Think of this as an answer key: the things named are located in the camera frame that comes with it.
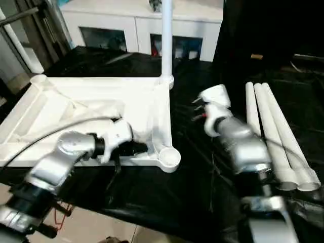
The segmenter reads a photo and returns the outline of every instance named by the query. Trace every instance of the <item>white tray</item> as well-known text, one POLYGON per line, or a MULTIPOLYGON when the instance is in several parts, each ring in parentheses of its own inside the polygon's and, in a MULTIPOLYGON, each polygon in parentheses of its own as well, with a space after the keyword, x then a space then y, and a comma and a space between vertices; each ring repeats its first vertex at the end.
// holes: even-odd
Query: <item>white tray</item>
MULTIPOLYGON (((46 77, 37 75, 32 85, 0 125, 0 165, 46 132, 78 119, 121 115, 132 126, 137 141, 148 152, 121 157, 122 166, 158 166, 173 172, 180 153, 172 147, 169 83, 159 77, 46 77)), ((91 121, 64 130, 103 134, 109 121, 91 121)), ((10 166, 32 167, 50 152, 61 133, 27 149, 10 166)), ((94 159, 77 166, 97 166, 94 159)))

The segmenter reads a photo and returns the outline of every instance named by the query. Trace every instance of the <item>white plastic pipe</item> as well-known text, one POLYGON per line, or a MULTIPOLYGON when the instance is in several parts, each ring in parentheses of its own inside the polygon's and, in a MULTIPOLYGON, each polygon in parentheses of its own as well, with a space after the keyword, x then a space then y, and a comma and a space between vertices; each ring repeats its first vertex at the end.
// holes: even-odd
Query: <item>white plastic pipe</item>
POLYGON ((255 100, 253 83, 248 82, 245 85, 246 91, 246 105, 247 105, 247 122, 252 130, 257 134, 261 135, 257 102, 255 100))
POLYGON ((175 168, 178 167, 181 160, 179 151, 172 146, 164 146, 161 143, 156 143, 154 148, 158 153, 158 160, 164 165, 163 171, 167 173, 173 172, 175 168))
POLYGON ((273 161, 274 173, 280 182, 279 189, 286 191, 294 190, 298 186, 297 177, 289 165, 285 150, 282 146, 278 146, 278 144, 281 145, 281 140, 261 84, 255 84, 254 90, 257 97, 264 134, 267 138, 266 142, 273 161))
MULTIPOLYGON (((2 10, 0 8, 0 20, 4 20, 5 18, 6 18, 6 16, 4 15, 4 13, 2 12, 2 10)), ((10 39, 12 41, 12 43, 16 47, 17 51, 21 55, 21 58, 24 60, 24 62, 26 63, 26 65, 30 69, 30 71, 33 72, 33 73, 39 73, 39 70, 37 68, 35 68, 35 66, 33 65, 32 61, 30 60, 30 58, 27 55, 25 49, 21 45, 21 43, 20 43, 18 37, 16 36, 14 30, 12 29, 11 25, 6 24, 4 26, 4 29, 6 30, 8 36, 10 37, 10 39)))
POLYGON ((162 1, 162 77, 172 77, 172 0, 162 1))
POLYGON ((269 84, 262 85, 266 94, 268 105, 279 132, 282 144, 291 152, 286 150, 286 154, 292 169, 295 171, 298 183, 298 189, 301 191, 313 191, 320 187, 320 181, 316 172, 308 165, 289 124, 281 111, 269 84))

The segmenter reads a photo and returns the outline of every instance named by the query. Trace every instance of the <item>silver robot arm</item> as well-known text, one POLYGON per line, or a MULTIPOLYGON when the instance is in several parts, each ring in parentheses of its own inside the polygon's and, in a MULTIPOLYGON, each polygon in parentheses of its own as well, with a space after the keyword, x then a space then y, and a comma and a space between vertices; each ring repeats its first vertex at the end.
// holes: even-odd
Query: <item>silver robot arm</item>
POLYGON ((247 215, 240 224, 240 241, 298 243, 284 198, 272 192, 272 162, 264 141, 228 110, 225 86, 211 87, 199 99, 205 105, 206 134, 219 137, 231 157, 241 208, 247 215))
POLYGON ((12 190, 9 201, 0 206, 0 242, 25 242, 25 235, 36 230, 55 237, 56 229, 44 225, 43 220, 53 207, 63 210, 56 200, 74 165, 97 157, 100 163, 107 163, 111 152, 132 138, 131 127, 123 119, 100 138, 79 132, 62 134, 54 150, 39 159, 23 183, 12 190))

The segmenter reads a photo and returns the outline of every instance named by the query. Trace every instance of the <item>black tablecloth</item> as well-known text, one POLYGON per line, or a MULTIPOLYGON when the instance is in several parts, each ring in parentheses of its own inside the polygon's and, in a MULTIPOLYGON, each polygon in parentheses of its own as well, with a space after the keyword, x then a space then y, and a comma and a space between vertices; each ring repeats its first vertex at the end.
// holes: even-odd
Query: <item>black tablecloth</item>
MULTIPOLYGON (((310 165, 324 182, 321 149, 324 110, 321 90, 314 89, 313 74, 263 69, 252 75, 243 67, 225 67, 198 60, 176 60, 173 74, 175 82, 170 92, 172 136, 182 156, 177 171, 167 174, 157 167, 123 167, 107 189, 113 168, 76 168, 69 191, 63 195, 65 201, 194 242, 235 242, 236 224, 243 216, 231 181, 230 163, 217 141, 205 135, 202 124, 190 121, 193 115, 191 101, 200 91, 225 84, 232 111, 244 119, 247 81, 270 83, 310 165)), ((47 70, 46 75, 159 76, 160 58, 78 47, 47 70)), ((14 103, 0 109, 2 119, 14 103)), ((7 168, 0 180, 10 185, 19 183, 27 170, 7 168)), ((298 198, 303 203, 302 200, 322 202, 318 191, 315 195, 294 191, 286 196, 298 198)), ((301 242, 322 240, 321 231, 309 215, 297 212, 293 219, 301 242)))

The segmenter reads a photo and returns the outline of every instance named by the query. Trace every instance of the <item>white pole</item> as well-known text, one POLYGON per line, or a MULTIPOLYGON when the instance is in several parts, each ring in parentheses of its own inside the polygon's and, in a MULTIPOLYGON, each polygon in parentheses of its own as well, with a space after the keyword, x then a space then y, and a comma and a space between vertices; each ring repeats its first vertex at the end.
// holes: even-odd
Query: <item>white pole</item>
POLYGON ((172 0, 162 1, 162 77, 172 77, 172 0))
POLYGON ((303 154, 289 124, 281 111, 277 100, 275 99, 269 84, 262 85, 267 96, 268 105, 278 129, 282 144, 284 147, 291 150, 286 150, 289 163, 296 173, 297 179, 300 182, 298 189, 301 191, 313 191, 320 187, 320 181, 316 172, 308 165, 305 155, 303 154))
POLYGON ((281 190, 294 190, 297 188, 297 178, 295 172, 289 165, 287 155, 281 145, 281 140, 273 121, 270 109, 267 105, 267 98, 263 92, 261 84, 254 85, 255 95, 257 97, 262 127, 267 138, 268 149, 273 161, 274 172, 280 181, 281 190))
MULTIPOLYGON (((4 13, 2 12, 2 10, 0 8, 0 20, 4 20, 5 18, 6 18, 6 16, 4 15, 4 13)), ((26 65, 30 69, 30 71, 33 73, 39 73, 38 69, 35 68, 35 66, 31 62, 29 56, 27 55, 25 49, 21 45, 21 43, 20 43, 18 37, 16 36, 14 30, 12 29, 11 25, 6 24, 4 26, 4 29, 6 30, 8 36, 10 37, 11 41, 13 42, 14 46, 16 47, 17 51, 21 55, 22 59, 24 60, 24 62, 26 63, 26 65)))
POLYGON ((259 116, 258 116, 258 108, 257 102, 255 100, 253 83, 248 82, 245 85, 246 91, 246 106, 247 106, 247 122, 249 126, 252 128, 253 132, 257 135, 261 135, 259 116))

